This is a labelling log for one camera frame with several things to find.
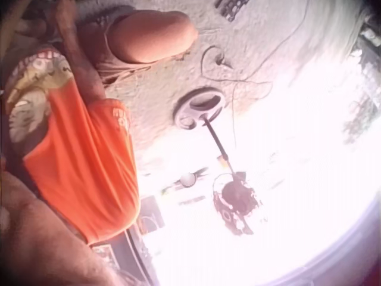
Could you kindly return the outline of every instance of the knee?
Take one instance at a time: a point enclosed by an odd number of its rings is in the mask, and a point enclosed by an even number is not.
[[[198,31],[195,25],[192,23],[189,16],[180,11],[170,11],[166,12],[168,17],[173,21],[174,30],[180,35],[184,40],[184,47],[187,50],[197,39]]]

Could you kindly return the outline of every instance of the metal detector shaft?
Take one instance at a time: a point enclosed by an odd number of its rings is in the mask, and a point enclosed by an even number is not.
[[[218,148],[220,149],[220,152],[221,152],[221,154],[222,154],[222,158],[226,161],[226,163],[227,163],[227,165],[228,165],[228,167],[229,167],[229,169],[230,169],[232,175],[235,175],[235,172],[234,172],[234,170],[233,170],[233,167],[232,167],[232,165],[231,165],[230,162],[229,162],[229,156],[228,156],[227,153],[225,152],[225,149],[224,149],[224,147],[222,146],[221,141],[219,140],[217,134],[215,133],[215,131],[214,131],[212,125],[210,124],[210,122],[209,122],[209,120],[208,120],[207,118],[204,118],[204,122],[205,122],[205,125],[207,126],[207,128],[208,128],[210,134],[212,134],[212,137],[213,137],[213,139],[214,139],[214,142],[216,142]]]

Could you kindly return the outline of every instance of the cable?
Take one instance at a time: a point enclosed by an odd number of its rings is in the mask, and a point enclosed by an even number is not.
[[[200,72],[201,72],[201,77],[203,77],[204,79],[208,79],[208,80],[211,80],[213,82],[234,82],[235,85],[233,87],[233,92],[232,92],[232,123],[233,123],[233,135],[234,135],[234,142],[235,142],[235,148],[237,149],[237,138],[236,138],[236,128],[235,128],[235,115],[234,115],[234,100],[235,100],[235,90],[236,90],[236,87],[239,83],[254,83],[256,85],[271,85],[271,88],[270,90],[261,98],[257,98],[257,100],[262,100],[264,99],[265,97],[267,97],[271,91],[273,90],[273,86],[274,86],[274,83],[273,81],[266,81],[266,82],[254,82],[252,80],[250,80],[250,78],[252,78],[253,76],[255,76],[260,70],[261,68],[265,65],[265,63],[280,49],[280,47],[286,43],[299,29],[300,27],[304,24],[304,21],[305,19],[307,18],[307,12],[308,12],[308,8],[310,6],[310,1],[311,0],[307,0],[307,3],[305,4],[305,10],[304,10],[304,15],[303,15],[303,18],[302,20],[300,21],[299,25],[297,25],[297,27],[287,36],[284,38],[284,40],[282,40],[276,47],[275,49],[273,49],[271,51],[271,53],[269,53],[266,58],[264,58],[262,60],[262,62],[254,69],[254,71],[247,77],[243,78],[243,79],[216,79],[216,78],[212,78],[212,77],[209,77],[209,76],[206,76],[204,74],[204,60],[205,60],[205,56],[206,54],[212,50],[212,49],[218,49],[220,50],[221,52],[221,58],[220,58],[220,61],[223,61],[224,58],[225,58],[225,53],[223,51],[222,48],[220,48],[219,46],[217,45],[212,45],[212,46],[209,46],[203,53],[202,53],[202,57],[201,57],[201,64],[200,64]]]

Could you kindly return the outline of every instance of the bare leg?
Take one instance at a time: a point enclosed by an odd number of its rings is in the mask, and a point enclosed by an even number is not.
[[[139,11],[111,26],[108,44],[127,63],[153,63],[187,51],[198,32],[178,11]]]

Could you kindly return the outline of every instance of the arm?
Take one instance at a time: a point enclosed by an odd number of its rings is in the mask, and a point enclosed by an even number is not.
[[[60,0],[55,17],[63,39],[66,57],[83,101],[88,105],[94,101],[105,99],[102,80],[79,45],[75,24],[75,1]]]

